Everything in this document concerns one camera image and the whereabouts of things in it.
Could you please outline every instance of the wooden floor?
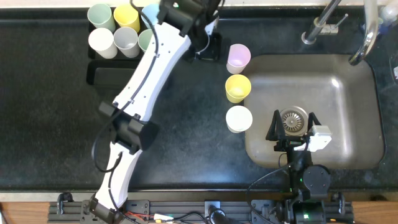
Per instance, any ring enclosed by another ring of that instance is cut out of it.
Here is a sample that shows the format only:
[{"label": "wooden floor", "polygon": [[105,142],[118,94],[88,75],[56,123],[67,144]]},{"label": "wooden floor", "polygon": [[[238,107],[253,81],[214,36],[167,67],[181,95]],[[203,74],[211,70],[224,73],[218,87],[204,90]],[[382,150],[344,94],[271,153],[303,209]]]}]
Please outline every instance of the wooden floor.
[{"label": "wooden floor", "polygon": [[[8,202],[0,205],[7,224],[47,222],[49,203]],[[354,202],[353,207],[356,224],[398,223],[398,202]]]}]

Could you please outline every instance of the sink drain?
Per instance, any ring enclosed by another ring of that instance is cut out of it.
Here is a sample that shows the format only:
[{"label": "sink drain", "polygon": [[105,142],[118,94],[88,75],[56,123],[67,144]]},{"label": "sink drain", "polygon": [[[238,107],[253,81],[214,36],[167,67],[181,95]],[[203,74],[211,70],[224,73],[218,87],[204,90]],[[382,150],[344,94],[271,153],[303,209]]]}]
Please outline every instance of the sink drain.
[{"label": "sink drain", "polygon": [[280,112],[285,132],[288,135],[299,136],[305,132],[308,122],[307,113],[298,106],[286,108]]}]

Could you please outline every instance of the faucet base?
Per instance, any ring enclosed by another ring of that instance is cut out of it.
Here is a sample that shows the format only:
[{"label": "faucet base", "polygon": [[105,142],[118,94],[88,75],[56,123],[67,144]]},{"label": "faucet base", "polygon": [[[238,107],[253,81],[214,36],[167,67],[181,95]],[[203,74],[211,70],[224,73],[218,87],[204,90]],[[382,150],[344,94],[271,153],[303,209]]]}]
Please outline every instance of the faucet base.
[{"label": "faucet base", "polygon": [[312,45],[312,44],[315,43],[315,41],[317,41],[316,38],[315,38],[313,41],[307,40],[307,39],[305,38],[305,33],[306,33],[306,32],[304,32],[304,33],[301,35],[301,40],[304,42],[304,44]]}]

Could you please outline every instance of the cup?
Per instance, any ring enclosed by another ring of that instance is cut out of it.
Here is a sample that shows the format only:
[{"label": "cup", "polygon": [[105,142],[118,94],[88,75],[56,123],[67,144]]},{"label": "cup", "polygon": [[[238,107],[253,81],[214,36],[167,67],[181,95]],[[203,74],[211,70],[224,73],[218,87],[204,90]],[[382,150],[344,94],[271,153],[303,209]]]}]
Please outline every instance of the cup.
[{"label": "cup", "polygon": [[138,45],[142,49],[143,52],[146,52],[150,43],[150,40],[154,33],[151,29],[147,29],[141,32],[138,37]]},{"label": "cup", "polygon": [[[145,16],[148,17],[148,19],[150,20],[149,22],[150,22],[152,25],[155,25],[155,24],[157,23],[157,15],[158,15],[158,13],[159,13],[159,4],[150,4],[150,5],[147,5],[146,7],[144,7],[144,8],[142,9],[142,12],[145,14]],[[144,21],[145,26],[146,26],[148,29],[150,29],[149,22],[146,21],[146,19],[144,19],[143,16],[141,16],[141,18],[142,18],[142,21]]]},{"label": "cup", "polygon": [[244,106],[233,106],[225,116],[228,129],[233,133],[241,133],[250,128],[253,116]]},{"label": "cup", "polygon": [[114,58],[118,53],[118,49],[113,43],[113,34],[106,28],[93,30],[88,36],[88,44],[106,59]]},{"label": "cup", "polygon": [[229,48],[226,69],[231,74],[240,74],[250,62],[250,50],[243,44],[234,44]]},{"label": "cup", "polygon": [[113,42],[126,57],[139,55],[138,34],[133,28],[118,28],[113,35]]},{"label": "cup", "polygon": [[87,18],[96,28],[106,28],[111,32],[114,32],[116,28],[112,18],[112,10],[107,4],[95,4],[89,8]]},{"label": "cup", "polygon": [[122,4],[116,7],[113,17],[120,27],[130,27],[137,33],[139,32],[138,12],[130,4]]},{"label": "cup", "polygon": [[251,83],[244,75],[231,75],[225,82],[225,90],[231,103],[239,103],[250,93]]}]

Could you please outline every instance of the sink basin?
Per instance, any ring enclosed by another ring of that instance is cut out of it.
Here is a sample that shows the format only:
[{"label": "sink basin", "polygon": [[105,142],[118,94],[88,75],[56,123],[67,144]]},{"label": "sink basin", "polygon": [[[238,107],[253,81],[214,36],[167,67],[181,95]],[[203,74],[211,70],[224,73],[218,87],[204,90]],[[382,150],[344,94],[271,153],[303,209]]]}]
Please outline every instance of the sink basin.
[{"label": "sink basin", "polygon": [[[283,113],[286,131],[302,135],[306,114],[314,112],[329,126],[332,140],[312,153],[314,164],[331,169],[368,169],[384,155],[384,140],[373,71],[366,62],[348,63],[349,55],[261,55],[244,74],[252,90],[244,105],[253,115],[246,131],[246,151],[263,167],[278,167],[281,152],[266,134],[275,110]],[[281,164],[286,164],[285,156]]]}]

